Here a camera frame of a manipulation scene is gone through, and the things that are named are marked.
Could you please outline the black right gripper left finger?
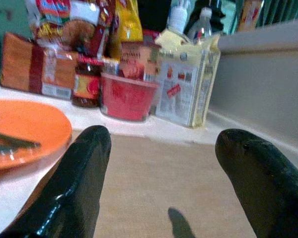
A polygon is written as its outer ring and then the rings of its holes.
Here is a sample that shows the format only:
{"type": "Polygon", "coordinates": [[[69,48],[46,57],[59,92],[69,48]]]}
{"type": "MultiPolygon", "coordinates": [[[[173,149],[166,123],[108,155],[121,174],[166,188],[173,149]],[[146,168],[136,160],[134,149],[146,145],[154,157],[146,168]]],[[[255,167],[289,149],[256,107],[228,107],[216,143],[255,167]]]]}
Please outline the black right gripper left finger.
{"type": "Polygon", "coordinates": [[[40,180],[0,238],[91,238],[111,152],[109,130],[86,128],[40,180]]]}

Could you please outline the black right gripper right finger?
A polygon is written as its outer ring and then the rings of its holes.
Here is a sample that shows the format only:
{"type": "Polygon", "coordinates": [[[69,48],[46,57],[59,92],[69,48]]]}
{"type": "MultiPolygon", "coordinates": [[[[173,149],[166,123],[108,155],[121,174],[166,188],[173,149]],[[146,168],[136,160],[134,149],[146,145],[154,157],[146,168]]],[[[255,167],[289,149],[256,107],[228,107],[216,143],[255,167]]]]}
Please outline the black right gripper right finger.
{"type": "Polygon", "coordinates": [[[221,131],[216,158],[258,238],[298,238],[298,169],[271,142],[246,130],[221,131]]]}

